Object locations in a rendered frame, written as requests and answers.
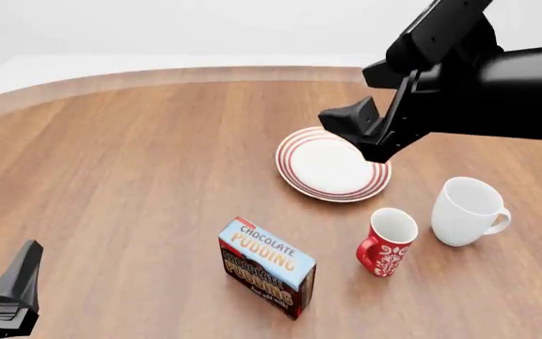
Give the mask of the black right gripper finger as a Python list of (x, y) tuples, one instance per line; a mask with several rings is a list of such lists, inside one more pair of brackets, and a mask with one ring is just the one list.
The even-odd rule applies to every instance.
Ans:
[(371, 96), (349, 106), (325, 109), (319, 113), (318, 118), (324, 129), (349, 141), (358, 149), (375, 147), (377, 107)]
[(410, 83), (412, 68), (406, 61), (381, 60), (365, 67), (362, 75), (365, 83), (375, 89), (399, 89)]

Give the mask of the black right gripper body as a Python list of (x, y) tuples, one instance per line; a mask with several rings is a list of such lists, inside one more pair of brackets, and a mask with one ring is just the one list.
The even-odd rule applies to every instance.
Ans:
[(418, 83), (427, 77), (430, 86), (434, 87), (439, 79), (439, 67), (428, 71), (414, 71), (412, 81), (403, 83), (392, 98), (386, 115), (381, 117), (377, 109), (377, 128), (375, 129), (375, 147), (359, 149), (366, 160), (374, 163), (386, 163), (406, 146), (428, 134), (423, 123), (413, 118), (414, 112), (422, 108), (422, 95), (416, 92)]

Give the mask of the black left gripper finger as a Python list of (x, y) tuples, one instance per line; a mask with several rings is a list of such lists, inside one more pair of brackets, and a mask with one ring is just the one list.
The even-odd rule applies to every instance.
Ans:
[(38, 279), (43, 246), (35, 239), (27, 240), (7, 270), (0, 276), (0, 306), (16, 305), (39, 310)]

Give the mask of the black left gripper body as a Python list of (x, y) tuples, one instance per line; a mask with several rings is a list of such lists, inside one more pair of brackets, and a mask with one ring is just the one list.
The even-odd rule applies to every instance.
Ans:
[(25, 307), (0, 307), (0, 339), (31, 335), (39, 315)]

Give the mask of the white plate with red rings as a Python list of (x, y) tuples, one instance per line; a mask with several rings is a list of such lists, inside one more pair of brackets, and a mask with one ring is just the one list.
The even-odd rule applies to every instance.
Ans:
[(388, 185), (391, 163), (372, 163), (320, 126), (292, 132), (276, 149), (275, 163), (289, 186), (317, 200), (360, 202)]

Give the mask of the chocolate pudding box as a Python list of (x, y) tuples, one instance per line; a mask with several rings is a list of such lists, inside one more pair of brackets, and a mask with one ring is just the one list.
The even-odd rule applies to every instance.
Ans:
[(309, 306), (317, 263), (307, 253), (242, 217), (218, 234), (224, 269), (296, 320)]

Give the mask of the white mug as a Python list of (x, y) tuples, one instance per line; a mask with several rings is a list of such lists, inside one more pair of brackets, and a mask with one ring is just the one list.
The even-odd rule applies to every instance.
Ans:
[(510, 211), (492, 186), (471, 177), (453, 177), (444, 183), (431, 214), (435, 237), (459, 248), (482, 236), (498, 234), (511, 225)]

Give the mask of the red patterned mug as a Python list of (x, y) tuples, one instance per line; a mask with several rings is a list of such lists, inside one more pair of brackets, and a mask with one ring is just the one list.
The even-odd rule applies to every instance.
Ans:
[(356, 250), (359, 262), (378, 277), (389, 277), (418, 236), (418, 225), (406, 212), (380, 208), (370, 216), (369, 233)]

